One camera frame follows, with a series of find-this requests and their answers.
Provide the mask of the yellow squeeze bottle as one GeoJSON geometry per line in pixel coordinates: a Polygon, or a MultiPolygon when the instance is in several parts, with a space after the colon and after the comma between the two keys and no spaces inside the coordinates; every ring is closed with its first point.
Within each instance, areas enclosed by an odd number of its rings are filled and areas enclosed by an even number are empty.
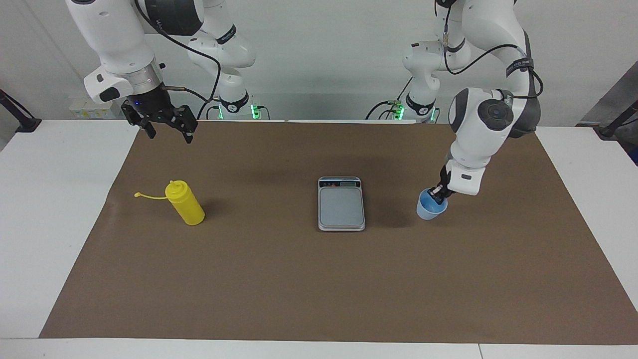
{"type": "Polygon", "coordinates": [[[164,196],[162,197],[150,196],[141,192],[134,193],[134,197],[168,200],[184,223],[189,226],[199,225],[205,219],[203,207],[201,207],[189,184],[185,181],[170,181],[165,187],[164,196]]]}

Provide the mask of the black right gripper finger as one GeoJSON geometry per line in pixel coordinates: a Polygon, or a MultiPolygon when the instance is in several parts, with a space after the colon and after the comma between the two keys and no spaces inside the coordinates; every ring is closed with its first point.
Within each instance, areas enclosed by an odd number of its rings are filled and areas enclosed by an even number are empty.
{"type": "Polygon", "coordinates": [[[169,121],[169,126],[172,129],[178,130],[182,134],[185,142],[191,144],[194,132],[198,126],[198,121],[192,110],[188,105],[182,105],[173,108],[171,111],[172,118],[169,121]]]}
{"type": "Polygon", "coordinates": [[[148,138],[154,139],[157,135],[155,128],[152,123],[148,121],[148,119],[139,116],[127,117],[127,121],[130,125],[139,127],[139,129],[143,130],[148,138]]]}

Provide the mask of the white power strip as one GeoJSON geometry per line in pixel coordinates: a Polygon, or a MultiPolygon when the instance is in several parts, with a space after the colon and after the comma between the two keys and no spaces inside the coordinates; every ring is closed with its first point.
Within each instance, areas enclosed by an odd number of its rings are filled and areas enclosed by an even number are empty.
{"type": "Polygon", "coordinates": [[[77,119],[114,120],[113,102],[97,104],[91,98],[70,98],[69,111],[77,119]]]}

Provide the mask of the brown paper mat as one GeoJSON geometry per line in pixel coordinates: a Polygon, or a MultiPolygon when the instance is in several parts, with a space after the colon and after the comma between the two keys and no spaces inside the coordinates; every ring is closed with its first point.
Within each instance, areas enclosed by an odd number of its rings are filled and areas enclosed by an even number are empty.
{"type": "Polygon", "coordinates": [[[200,123],[139,132],[41,337],[638,345],[638,312],[535,135],[429,221],[442,125],[200,123]],[[318,228],[358,177],[365,229],[318,228]],[[162,197],[185,181],[189,226],[162,197]]]}

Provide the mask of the black stand pole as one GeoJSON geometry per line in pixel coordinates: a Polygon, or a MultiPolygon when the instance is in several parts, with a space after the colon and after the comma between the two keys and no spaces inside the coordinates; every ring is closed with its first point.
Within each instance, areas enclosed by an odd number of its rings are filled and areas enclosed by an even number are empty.
{"type": "Polygon", "coordinates": [[[604,139],[610,139],[620,127],[630,125],[638,121],[638,99],[630,104],[615,120],[598,129],[598,134],[604,139]]]}
{"type": "Polygon", "coordinates": [[[9,113],[19,122],[16,133],[32,133],[42,123],[41,118],[37,118],[26,109],[18,100],[7,94],[0,88],[0,105],[2,105],[9,113]]]}

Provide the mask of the silver digital kitchen scale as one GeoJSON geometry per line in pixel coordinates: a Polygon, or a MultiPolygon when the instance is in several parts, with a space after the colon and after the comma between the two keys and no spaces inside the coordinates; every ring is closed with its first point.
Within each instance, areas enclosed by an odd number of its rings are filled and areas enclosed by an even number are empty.
{"type": "Polygon", "coordinates": [[[320,177],[318,228],[324,232],[361,232],[365,229],[364,194],[358,177],[320,177]]]}

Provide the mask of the light blue plastic cup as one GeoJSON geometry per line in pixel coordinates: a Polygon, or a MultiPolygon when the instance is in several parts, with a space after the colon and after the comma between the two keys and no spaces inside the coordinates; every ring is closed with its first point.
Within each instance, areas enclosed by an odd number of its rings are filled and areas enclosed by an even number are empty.
{"type": "Polygon", "coordinates": [[[416,205],[416,213],[423,220],[432,220],[433,218],[436,218],[441,213],[444,213],[448,207],[447,199],[445,199],[442,204],[434,202],[429,195],[429,189],[423,190],[420,193],[416,205]]]}

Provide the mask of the grey panel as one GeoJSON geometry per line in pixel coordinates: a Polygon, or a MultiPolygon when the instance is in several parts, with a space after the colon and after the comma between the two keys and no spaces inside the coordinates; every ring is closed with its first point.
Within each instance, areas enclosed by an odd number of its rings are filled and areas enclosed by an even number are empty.
{"type": "Polygon", "coordinates": [[[610,124],[638,100],[638,61],[586,112],[577,127],[610,124]]]}

